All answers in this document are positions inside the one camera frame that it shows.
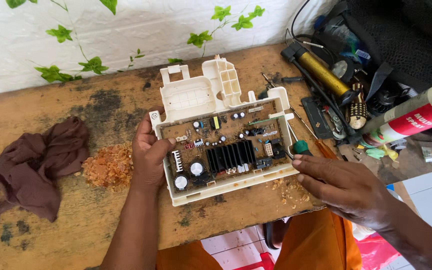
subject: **person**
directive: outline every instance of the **person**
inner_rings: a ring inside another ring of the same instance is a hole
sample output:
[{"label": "person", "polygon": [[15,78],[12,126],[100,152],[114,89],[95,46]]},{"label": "person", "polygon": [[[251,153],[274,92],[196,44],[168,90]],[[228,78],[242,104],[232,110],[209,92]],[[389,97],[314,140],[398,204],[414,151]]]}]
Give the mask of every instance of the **person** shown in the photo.
[{"label": "person", "polygon": [[[131,186],[100,269],[221,269],[200,241],[157,249],[163,159],[175,144],[174,138],[156,138],[146,114],[132,143]],[[348,221],[377,231],[414,268],[432,269],[432,227],[389,194],[363,164],[294,158],[292,164],[300,172],[297,180],[327,208],[292,218],[274,269],[361,269]]]}]

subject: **circuit board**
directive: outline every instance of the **circuit board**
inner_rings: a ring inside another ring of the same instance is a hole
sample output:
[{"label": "circuit board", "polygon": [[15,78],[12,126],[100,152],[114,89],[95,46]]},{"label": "circuit board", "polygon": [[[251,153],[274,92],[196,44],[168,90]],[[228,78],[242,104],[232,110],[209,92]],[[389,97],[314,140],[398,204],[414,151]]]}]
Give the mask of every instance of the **circuit board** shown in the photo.
[{"label": "circuit board", "polygon": [[286,162],[274,101],[161,127],[176,138],[168,153],[175,192]]}]

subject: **white wall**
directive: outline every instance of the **white wall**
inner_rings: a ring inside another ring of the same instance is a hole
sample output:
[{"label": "white wall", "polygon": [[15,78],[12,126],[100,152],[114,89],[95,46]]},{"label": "white wall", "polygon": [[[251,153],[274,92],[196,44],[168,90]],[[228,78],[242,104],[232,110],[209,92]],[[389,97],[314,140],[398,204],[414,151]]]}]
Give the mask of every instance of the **white wall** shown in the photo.
[{"label": "white wall", "polygon": [[[265,9],[252,20],[250,29],[236,31],[231,24],[219,29],[206,46],[205,56],[244,48],[283,42],[285,29],[291,24],[303,0],[118,0],[116,15],[99,0],[66,0],[68,13],[50,0],[29,0],[11,9],[0,0],[0,93],[48,82],[34,69],[36,64],[57,65],[63,70],[81,70],[85,62],[74,32],[73,41],[59,43],[45,31],[58,24],[75,29],[87,58],[99,56],[107,73],[125,69],[129,56],[138,48],[143,58],[131,69],[168,63],[167,58],[189,60],[201,57],[203,49],[186,44],[190,33],[210,32],[219,25],[211,20],[214,6],[231,5],[234,15],[245,16],[256,5]],[[295,33],[307,32],[317,14],[327,13],[336,0],[312,0],[298,17]],[[74,75],[76,72],[64,71]],[[83,77],[96,76],[92,72]]]}]

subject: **multi-spray can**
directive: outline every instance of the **multi-spray can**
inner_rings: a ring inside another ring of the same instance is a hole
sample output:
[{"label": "multi-spray can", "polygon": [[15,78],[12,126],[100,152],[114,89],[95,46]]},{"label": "multi-spray can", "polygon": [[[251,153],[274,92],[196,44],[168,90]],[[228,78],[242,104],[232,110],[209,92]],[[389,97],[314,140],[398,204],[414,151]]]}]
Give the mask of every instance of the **multi-spray can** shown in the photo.
[{"label": "multi-spray can", "polygon": [[432,87],[369,120],[360,144],[374,148],[432,128]]}]

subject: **red label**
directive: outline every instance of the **red label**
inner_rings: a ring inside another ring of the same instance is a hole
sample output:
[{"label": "red label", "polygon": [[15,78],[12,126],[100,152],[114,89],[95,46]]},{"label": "red label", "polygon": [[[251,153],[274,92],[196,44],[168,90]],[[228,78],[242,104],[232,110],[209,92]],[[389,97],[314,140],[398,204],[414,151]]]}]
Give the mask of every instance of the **red label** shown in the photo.
[{"label": "red label", "polygon": [[432,106],[428,103],[412,112],[389,121],[388,125],[395,132],[406,136],[432,128]]}]

